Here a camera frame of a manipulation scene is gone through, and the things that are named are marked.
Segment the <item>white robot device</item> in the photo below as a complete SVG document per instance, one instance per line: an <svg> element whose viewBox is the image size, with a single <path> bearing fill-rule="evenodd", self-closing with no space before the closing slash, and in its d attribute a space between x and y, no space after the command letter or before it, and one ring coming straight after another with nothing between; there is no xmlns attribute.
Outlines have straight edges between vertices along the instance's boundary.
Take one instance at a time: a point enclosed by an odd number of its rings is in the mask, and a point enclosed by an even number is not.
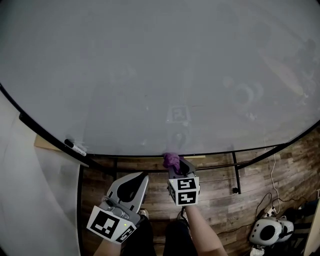
<svg viewBox="0 0 320 256"><path fill-rule="evenodd" d="M199 177L195 167L185 159L180 159L180 170L169 166L169 193L176 206L197 205L199 198Z"/></svg>
<svg viewBox="0 0 320 256"><path fill-rule="evenodd" d="M146 172L128 174L115 180L99 207L94 206L87 229L113 243L123 243L140 224L138 212L145 199L148 182Z"/></svg>
<svg viewBox="0 0 320 256"><path fill-rule="evenodd" d="M261 218L253 226L249 241L259 246L271 246L287 241L294 232L294 224L285 216Z"/></svg>

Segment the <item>white cable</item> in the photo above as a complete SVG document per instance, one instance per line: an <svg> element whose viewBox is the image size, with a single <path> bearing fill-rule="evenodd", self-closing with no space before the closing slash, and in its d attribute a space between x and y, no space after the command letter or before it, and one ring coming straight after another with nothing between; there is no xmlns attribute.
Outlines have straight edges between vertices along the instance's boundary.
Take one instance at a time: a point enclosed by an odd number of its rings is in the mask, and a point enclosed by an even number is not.
<svg viewBox="0 0 320 256"><path fill-rule="evenodd" d="M276 208L274 208L275 213L278 214L280 212L279 192L276 189L275 183L274 183L274 179L272 178L272 173L274 172L274 168L275 168L275 165L276 165L276 156L275 156L275 154L273 154L273 159L274 159L274 164L273 164L273 167L272 167L272 170L271 170L271 173L270 173L270 177L271 177L271 181L272 181L272 186L273 186L274 190L276 191L276 195L277 195L277 199L278 199L278 203L279 203L278 211L276 210Z"/></svg>

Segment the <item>purple cloth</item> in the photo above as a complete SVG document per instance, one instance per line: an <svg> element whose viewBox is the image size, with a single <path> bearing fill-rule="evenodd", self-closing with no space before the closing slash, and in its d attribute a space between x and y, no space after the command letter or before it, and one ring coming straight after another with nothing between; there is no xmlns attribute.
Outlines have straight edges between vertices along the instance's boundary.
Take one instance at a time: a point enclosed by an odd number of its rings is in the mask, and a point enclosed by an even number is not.
<svg viewBox="0 0 320 256"><path fill-rule="evenodd" d="M180 171L180 158L183 159L183 157L179 157L176 153L165 153L163 158L163 166L165 168L168 169L169 167L173 167L173 170L177 175L182 174Z"/></svg>

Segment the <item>black marker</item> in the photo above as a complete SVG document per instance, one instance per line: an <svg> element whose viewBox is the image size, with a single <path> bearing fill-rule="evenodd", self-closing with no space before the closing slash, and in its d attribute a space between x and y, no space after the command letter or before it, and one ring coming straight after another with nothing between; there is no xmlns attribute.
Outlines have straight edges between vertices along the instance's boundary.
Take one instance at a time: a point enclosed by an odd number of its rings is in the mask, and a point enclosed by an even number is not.
<svg viewBox="0 0 320 256"><path fill-rule="evenodd" d="M66 139L66 140L64 141L64 143L65 143L68 147L72 148L75 152L83 155L84 157L87 155L86 152L84 152L82 149L80 149L79 147L77 147L77 146L76 146L75 144L73 144L70 140Z"/></svg>

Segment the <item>wooden floor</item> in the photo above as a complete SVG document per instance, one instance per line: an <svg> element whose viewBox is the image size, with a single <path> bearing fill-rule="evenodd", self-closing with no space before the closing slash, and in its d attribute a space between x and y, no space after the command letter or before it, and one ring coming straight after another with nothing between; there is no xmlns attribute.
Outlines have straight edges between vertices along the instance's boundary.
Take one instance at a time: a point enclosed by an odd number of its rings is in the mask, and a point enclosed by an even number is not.
<svg viewBox="0 0 320 256"><path fill-rule="evenodd" d="M304 138L275 155L273 180L278 188L280 198L289 200L301 196L308 200L316 198L316 190L320 189L320 128L306 135ZM238 162L250 160L267 150L255 150L236 153ZM114 160L106 157L95 158L106 167L113 167ZM215 166L232 163L231 154L207 155L205 158L188 159L196 167ZM162 159L149 158L119 158L117 167L132 170L163 170ZM241 169L240 182L242 194L233 194L236 187L235 171L233 167L197 171L200 179L201 191L198 207L214 231L232 231L254 222L258 204L268 192L276 198L270 177L274 165L274 157L270 156L256 164ZM166 225L174 220L181 210L172 202L167 191L168 173L154 172L149 174L149 187L143 208L150 214L150 221L154 232L155 250L162 255L165 242ZM92 208L99 205L102 196L106 195L113 182L111 176L97 170L85 168L82 185L82 239L84 255L93 255L101 242L101 238L85 229ZM258 212L268 203L266 197ZM279 216L289 207L298 207L304 200L282 202ZM248 235L251 226L242 227L234 232L221 233L219 237L230 256L241 256L250 249Z"/></svg>

